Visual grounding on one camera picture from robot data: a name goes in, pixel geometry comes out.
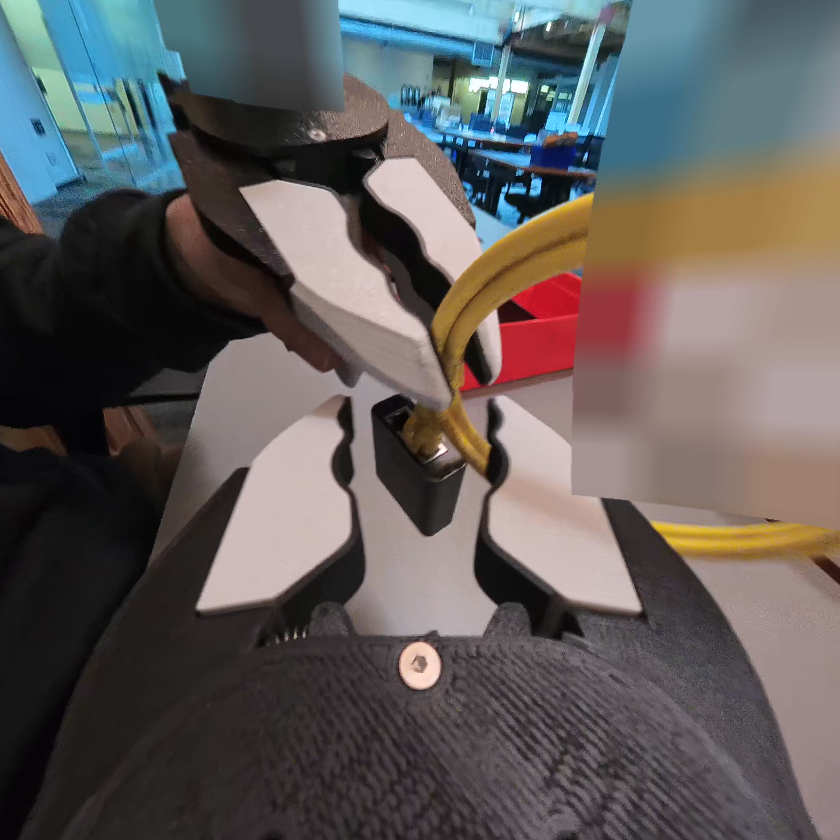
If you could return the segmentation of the person's torso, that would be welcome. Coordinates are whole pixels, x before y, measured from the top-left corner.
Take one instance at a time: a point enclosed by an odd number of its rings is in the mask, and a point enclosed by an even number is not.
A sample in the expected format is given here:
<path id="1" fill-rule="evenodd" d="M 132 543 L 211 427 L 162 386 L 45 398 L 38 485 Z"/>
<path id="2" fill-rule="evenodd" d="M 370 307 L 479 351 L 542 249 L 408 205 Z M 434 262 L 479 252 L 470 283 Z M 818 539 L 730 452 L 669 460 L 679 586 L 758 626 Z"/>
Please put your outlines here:
<path id="1" fill-rule="evenodd" d="M 25 822 L 74 686 L 159 523 L 116 458 L 2 447 L 2 838 Z"/>

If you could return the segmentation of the wooden pillar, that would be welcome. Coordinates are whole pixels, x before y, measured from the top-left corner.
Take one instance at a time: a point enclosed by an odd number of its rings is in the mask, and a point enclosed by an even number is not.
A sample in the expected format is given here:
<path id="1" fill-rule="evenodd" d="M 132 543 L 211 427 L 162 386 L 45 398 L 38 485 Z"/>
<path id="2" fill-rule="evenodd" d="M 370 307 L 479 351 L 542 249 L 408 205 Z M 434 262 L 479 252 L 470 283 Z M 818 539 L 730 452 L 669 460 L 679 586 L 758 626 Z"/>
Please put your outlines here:
<path id="1" fill-rule="evenodd" d="M 1 154 L 1 215 L 30 235 L 44 230 L 11 168 Z"/>

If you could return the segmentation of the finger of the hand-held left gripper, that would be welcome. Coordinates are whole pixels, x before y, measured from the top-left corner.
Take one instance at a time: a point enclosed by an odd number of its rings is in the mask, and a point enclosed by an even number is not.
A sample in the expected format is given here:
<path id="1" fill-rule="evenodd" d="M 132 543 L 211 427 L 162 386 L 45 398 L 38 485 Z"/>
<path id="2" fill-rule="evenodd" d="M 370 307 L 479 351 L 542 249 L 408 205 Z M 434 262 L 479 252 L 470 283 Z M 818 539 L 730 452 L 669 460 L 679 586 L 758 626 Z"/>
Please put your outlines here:
<path id="1" fill-rule="evenodd" d="M 398 302 L 383 268 L 356 248 L 338 195 L 280 180 L 240 192 L 290 270 L 298 320 L 340 356 L 342 382 L 354 386 L 366 373 L 417 403 L 447 408 L 453 394 L 428 331 Z"/>
<path id="2" fill-rule="evenodd" d="M 429 328 L 450 288 L 482 255 L 475 229 L 413 157 L 386 159 L 365 174 L 361 222 L 400 276 L 406 306 Z"/>

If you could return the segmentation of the black network switch box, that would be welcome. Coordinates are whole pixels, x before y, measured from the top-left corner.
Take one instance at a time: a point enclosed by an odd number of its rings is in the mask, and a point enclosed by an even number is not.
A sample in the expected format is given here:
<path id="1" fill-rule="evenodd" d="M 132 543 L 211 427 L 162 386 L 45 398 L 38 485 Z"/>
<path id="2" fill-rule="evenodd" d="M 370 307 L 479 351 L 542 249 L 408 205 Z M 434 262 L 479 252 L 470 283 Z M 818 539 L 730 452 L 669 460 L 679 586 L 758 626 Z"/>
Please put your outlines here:
<path id="1" fill-rule="evenodd" d="M 431 455 L 410 451 L 403 429 L 414 407 L 403 395 L 373 405 L 375 471 L 417 530 L 432 537 L 453 520 L 466 464 L 444 440 Z"/>

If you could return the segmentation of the person's left hand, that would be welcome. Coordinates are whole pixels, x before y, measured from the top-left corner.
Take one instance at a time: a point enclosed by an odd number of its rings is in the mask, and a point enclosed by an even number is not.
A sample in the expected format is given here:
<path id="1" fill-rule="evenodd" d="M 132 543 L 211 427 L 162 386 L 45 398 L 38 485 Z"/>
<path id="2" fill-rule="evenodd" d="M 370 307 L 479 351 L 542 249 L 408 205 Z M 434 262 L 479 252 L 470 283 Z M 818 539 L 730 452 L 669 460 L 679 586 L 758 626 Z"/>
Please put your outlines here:
<path id="1" fill-rule="evenodd" d="M 341 358 L 298 320 L 271 274 L 215 246 L 188 194 L 168 204 L 164 227 L 175 273 L 195 297 L 260 322 L 287 351 L 317 371 L 327 373 L 341 367 Z"/>

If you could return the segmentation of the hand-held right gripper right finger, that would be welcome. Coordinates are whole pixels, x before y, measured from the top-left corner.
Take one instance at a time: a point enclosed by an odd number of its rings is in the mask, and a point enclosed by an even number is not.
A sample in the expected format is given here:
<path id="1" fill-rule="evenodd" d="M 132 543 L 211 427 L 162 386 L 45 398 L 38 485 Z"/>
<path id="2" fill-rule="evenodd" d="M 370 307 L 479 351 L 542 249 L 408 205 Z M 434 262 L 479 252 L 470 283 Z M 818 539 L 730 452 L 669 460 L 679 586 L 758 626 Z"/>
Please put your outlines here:
<path id="1" fill-rule="evenodd" d="M 524 607 L 536 634 L 576 627 L 578 613 L 639 618 L 644 608 L 595 497 L 571 490 L 571 445 L 506 396 L 490 400 L 490 490 L 474 570 L 497 605 Z"/>

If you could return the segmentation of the person's left forearm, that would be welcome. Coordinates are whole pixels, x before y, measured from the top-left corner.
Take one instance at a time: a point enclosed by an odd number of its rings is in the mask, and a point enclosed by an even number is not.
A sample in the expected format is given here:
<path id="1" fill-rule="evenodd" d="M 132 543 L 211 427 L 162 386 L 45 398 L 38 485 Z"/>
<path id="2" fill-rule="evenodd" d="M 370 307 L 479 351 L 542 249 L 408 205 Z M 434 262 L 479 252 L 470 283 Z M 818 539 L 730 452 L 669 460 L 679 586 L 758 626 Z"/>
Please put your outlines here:
<path id="1" fill-rule="evenodd" d="M 177 276 L 165 212 L 182 194 L 105 192 L 58 238 L 2 218 L 2 425 L 125 405 L 163 370 L 195 373 L 230 342 L 266 331 Z"/>

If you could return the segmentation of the red plastic bin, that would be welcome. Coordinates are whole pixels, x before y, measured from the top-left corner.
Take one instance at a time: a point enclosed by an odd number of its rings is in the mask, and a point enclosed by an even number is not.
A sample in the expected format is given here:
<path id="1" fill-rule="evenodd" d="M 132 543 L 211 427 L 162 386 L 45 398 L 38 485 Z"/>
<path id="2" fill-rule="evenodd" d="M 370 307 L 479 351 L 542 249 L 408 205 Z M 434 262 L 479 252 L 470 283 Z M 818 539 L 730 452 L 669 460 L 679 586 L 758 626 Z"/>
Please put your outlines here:
<path id="1" fill-rule="evenodd" d="M 573 369 L 580 297 L 581 278 L 565 272 L 500 307 L 502 366 L 496 384 Z"/>

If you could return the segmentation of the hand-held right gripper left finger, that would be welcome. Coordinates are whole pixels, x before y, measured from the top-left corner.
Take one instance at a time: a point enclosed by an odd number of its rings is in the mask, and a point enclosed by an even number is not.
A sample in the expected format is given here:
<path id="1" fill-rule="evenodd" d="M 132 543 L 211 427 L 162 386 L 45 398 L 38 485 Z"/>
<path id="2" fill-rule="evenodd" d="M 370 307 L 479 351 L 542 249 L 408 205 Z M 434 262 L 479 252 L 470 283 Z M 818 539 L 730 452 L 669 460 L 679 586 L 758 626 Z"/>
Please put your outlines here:
<path id="1" fill-rule="evenodd" d="M 353 439 L 351 399 L 335 395 L 261 450 L 197 599 L 199 615 L 278 606 L 288 617 L 308 617 L 361 588 Z"/>

